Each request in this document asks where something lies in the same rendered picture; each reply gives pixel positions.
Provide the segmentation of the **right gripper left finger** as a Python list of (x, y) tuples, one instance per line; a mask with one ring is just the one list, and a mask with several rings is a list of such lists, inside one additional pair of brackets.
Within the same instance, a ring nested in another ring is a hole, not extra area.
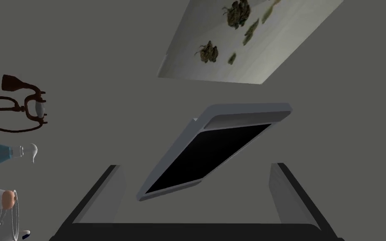
[(114, 223), (126, 191), (121, 165), (110, 165), (69, 214), (63, 225), (74, 223)]

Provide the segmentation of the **grey tablet with black screen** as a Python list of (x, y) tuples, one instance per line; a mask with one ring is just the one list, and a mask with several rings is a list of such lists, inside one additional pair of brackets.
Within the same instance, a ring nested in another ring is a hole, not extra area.
[(231, 103), (207, 107), (159, 160), (138, 201), (193, 187), (292, 112), (288, 103)]

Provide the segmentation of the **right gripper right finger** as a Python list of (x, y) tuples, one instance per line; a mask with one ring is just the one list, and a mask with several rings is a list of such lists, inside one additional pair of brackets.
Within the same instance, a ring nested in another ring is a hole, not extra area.
[(312, 224), (321, 231), (330, 225), (284, 163), (272, 163), (269, 189), (281, 223)]

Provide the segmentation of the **dark brown eyeglasses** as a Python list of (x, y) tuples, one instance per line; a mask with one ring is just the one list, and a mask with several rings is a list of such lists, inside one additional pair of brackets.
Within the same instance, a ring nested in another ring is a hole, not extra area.
[[(22, 129), (22, 130), (9, 130), (5, 128), (0, 128), (1, 132), (25, 133), (25, 132), (35, 131), (48, 123), (47, 121), (45, 121), (45, 117), (47, 116), (47, 114), (45, 113), (45, 106), (44, 106), (44, 104), (46, 103), (46, 100), (43, 99), (43, 95), (46, 94), (45, 91), (40, 90), (35, 85), (23, 82), (19, 80), (17, 77), (8, 75), (8, 74), (4, 74), (2, 76), (1, 89), (2, 91), (7, 91), (7, 92), (15, 92), (21, 89), (33, 90), (34, 94), (27, 96), (22, 105), (19, 104), (18, 101), (16, 101), (11, 97), (0, 96), (0, 100), (7, 100), (13, 103), (12, 107), (0, 107), (0, 112), (25, 113), (26, 117), (29, 120), (36, 122), (38, 124), (36, 127)], [(31, 115), (30, 110), (28, 108), (28, 104), (31, 101), (35, 102), (36, 115)]]

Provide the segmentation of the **pale picture with green plants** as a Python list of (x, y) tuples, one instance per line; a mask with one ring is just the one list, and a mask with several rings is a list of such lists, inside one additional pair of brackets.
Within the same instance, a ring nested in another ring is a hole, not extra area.
[(190, 0), (159, 78), (262, 84), (343, 0), (247, 0), (243, 26), (230, 27), (235, 0)]

